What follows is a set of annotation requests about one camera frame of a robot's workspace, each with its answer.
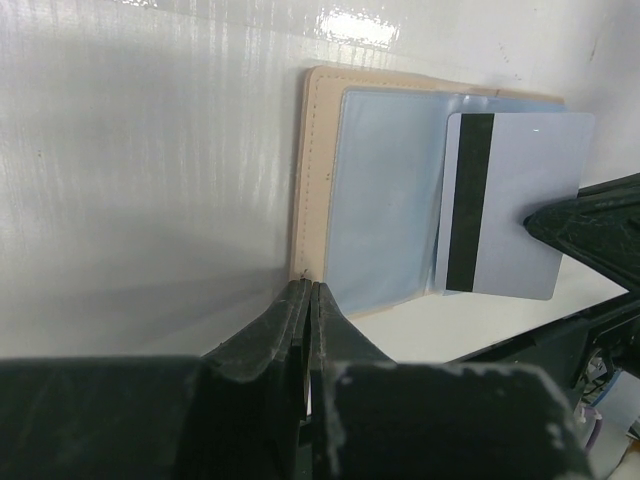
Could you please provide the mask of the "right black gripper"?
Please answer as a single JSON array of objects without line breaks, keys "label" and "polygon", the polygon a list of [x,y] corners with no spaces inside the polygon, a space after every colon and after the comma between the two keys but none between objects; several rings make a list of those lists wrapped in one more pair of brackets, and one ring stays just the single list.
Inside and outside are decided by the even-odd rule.
[{"label": "right black gripper", "polygon": [[[639,175],[592,185],[575,199],[544,206],[523,222],[530,236],[627,290],[639,288]],[[600,357],[639,377],[639,294],[629,292],[586,310],[590,314],[574,387],[586,385],[587,365]]]}]

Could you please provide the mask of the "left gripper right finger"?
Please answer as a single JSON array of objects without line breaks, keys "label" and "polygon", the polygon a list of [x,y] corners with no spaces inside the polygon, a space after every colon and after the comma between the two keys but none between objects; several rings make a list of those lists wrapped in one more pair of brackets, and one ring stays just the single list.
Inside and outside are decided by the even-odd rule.
[{"label": "left gripper right finger", "polygon": [[325,283],[310,302],[315,479],[391,479],[397,364],[340,311]]}]

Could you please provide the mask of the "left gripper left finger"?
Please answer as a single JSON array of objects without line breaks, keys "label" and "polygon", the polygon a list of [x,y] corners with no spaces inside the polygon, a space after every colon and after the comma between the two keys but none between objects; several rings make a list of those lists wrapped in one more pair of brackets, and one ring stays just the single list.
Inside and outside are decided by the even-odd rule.
[{"label": "left gripper left finger", "polygon": [[271,305],[205,356],[211,479],[291,479],[309,389],[309,282],[289,282]]}]

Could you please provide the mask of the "beige leather card holder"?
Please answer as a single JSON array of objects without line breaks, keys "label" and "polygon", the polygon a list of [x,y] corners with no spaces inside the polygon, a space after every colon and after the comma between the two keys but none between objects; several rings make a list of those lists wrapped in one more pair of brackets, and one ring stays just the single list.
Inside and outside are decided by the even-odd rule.
[{"label": "beige leather card holder", "polygon": [[433,288],[447,122],[454,113],[562,112],[560,97],[329,66],[304,81],[291,274],[346,315]]}]

